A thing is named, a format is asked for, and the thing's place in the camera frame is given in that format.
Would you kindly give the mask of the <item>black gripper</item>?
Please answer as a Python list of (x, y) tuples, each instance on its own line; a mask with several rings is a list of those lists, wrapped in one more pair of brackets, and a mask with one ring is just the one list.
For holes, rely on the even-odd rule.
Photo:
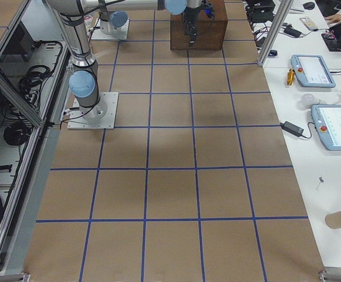
[(200, 12), (204, 11), (206, 16), (211, 19), (209, 26), (201, 34), (206, 33), (214, 23), (214, 8), (213, 6), (199, 6), (197, 8), (186, 7), (182, 14), (182, 21), (184, 26), (184, 35), (188, 35), (189, 46), (194, 44), (194, 36), (198, 35), (197, 21), (199, 20)]

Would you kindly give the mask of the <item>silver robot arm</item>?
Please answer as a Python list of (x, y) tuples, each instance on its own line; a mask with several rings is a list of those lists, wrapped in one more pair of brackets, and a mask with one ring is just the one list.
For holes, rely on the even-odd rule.
[(123, 27), (129, 17), (125, 11), (100, 12), (100, 30), (103, 34), (113, 35)]
[(71, 52), (74, 73), (69, 78), (69, 89), (79, 104), (76, 117), (68, 120), (75, 129), (111, 129), (115, 123), (118, 93), (100, 92), (97, 82), (98, 64), (93, 54), (85, 27), (85, 16), (94, 11), (107, 21), (107, 28), (120, 28), (126, 24), (127, 11), (167, 10), (181, 15), (190, 43), (197, 38), (197, 21), (201, 11), (214, 18), (210, 1), (49, 1), (59, 18)]

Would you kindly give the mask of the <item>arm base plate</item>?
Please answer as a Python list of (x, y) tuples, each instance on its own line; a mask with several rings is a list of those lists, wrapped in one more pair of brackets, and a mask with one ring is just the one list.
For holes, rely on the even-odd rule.
[(99, 103), (89, 111), (80, 107), (76, 98), (73, 107), (78, 108), (70, 113), (67, 128), (70, 130), (98, 130), (114, 129), (117, 104), (119, 99), (118, 92), (100, 92)]
[(125, 41), (128, 36), (129, 23), (128, 19), (126, 23), (121, 27), (114, 27), (110, 22), (103, 21), (103, 27), (100, 27), (101, 20), (96, 22), (95, 29), (92, 33), (93, 41)]

